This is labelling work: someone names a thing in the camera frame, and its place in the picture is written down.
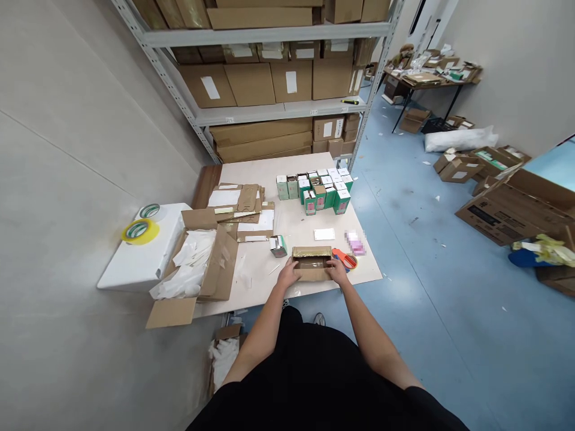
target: black shirt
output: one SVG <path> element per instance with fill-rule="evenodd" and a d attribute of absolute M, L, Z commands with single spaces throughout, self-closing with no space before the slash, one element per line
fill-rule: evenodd
<path fill-rule="evenodd" d="M 467 430 L 428 392 L 401 390 L 373 372 L 345 334 L 302 323 L 292 307 L 282 313 L 272 355 L 221 387 L 188 430 L 228 427 Z"/>

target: white table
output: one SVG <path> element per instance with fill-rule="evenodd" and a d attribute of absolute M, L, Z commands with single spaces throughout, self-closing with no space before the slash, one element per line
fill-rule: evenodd
<path fill-rule="evenodd" d="M 355 230 L 362 239 L 367 254 L 358 257 L 358 267 L 348 273 L 352 284 L 366 283 L 382 279 L 370 245 L 363 234 L 353 205 L 350 203 L 342 215 L 335 215 L 332 208 L 307 216 L 299 199 L 280 201 L 277 194 L 276 176 L 299 174 L 317 169 L 333 168 L 334 161 L 329 153 L 306 154 L 304 156 L 282 157 L 281 159 L 256 160 L 224 164 L 220 182 L 234 184 L 259 184 L 265 187 L 265 200 L 276 206 L 274 234 L 283 235 L 287 245 L 287 255 L 294 246 L 330 245 L 349 253 L 345 239 L 346 230 Z M 335 229 L 335 240 L 315 241 L 314 229 Z M 288 257 L 278 259 L 270 252 L 270 243 L 246 242 L 240 244 L 235 263 L 234 282 L 229 301 L 198 303 L 194 318 L 220 314 L 265 303 L 274 287 L 280 269 Z M 333 281 L 299 281 L 287 290 L 286 298 L 310 295 L 337 289 Z"/>

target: blue floor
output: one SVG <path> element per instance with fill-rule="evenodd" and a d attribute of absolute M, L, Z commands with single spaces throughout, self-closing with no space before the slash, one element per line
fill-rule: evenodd
<path fill-rule="evenodd" d="M 423 163 L 438 158 L 424 152 L 423 135 L 391 134 L 399 113 L 376 97 L 353 168 L 353 206 L 386 274 L 359 294 L 428 391 L 471 430 L 575 429 L 575 301 L 453 215 L 475 181 L 442 182 Z M 339 290 L 290 303 L 307 321 L 321 311 L 355 340 Z M 260 310 L 241 315 L 246 330 Z"/>

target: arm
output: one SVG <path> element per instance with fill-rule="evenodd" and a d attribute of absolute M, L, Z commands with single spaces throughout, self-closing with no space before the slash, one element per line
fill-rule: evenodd
<path fill-rule="evenodd" d="M 286 266 L 280 271 L 276 285 L 272 289 L 256 323 L 253 324 L 252 331 L 248 334 L 246 341 L 244 341 L 232 368 L 223 380 L 222 386 L 233 381 L 241 381 L 276 348 L 283 298 L 288 287 L 301 277 L 301 275 L 296 275 L 293 271 L 297 264 L 290 257 L 286 262 Z"/>
<path fill-rule="evenodd" d="M 328 274 L 340 285 L 346 300 L 347 312 L 352 321 L 353 333 L 359 350 L 370 368 L 395 383 L 402 389 L 410 386 L 424 388 L 420 381 L 409 371 L 393 342 L 379 326 L 368 308 L 347 279 L 346 269 L 340 260 L 330 260 L 332 268 L 326 268 Z"/>

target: white bag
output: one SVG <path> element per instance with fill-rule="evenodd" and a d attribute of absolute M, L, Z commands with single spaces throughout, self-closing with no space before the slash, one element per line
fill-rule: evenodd
<path fill-rule="evenodd" d="M 444 152 L 449 148 L 464 151 L 476 150 L 481 147 L 495 147 L 498 139 L 499 135 L 493 134 L 493 126 L 484 129 L 428 133 L 425 135 L 425 152 Z"/>

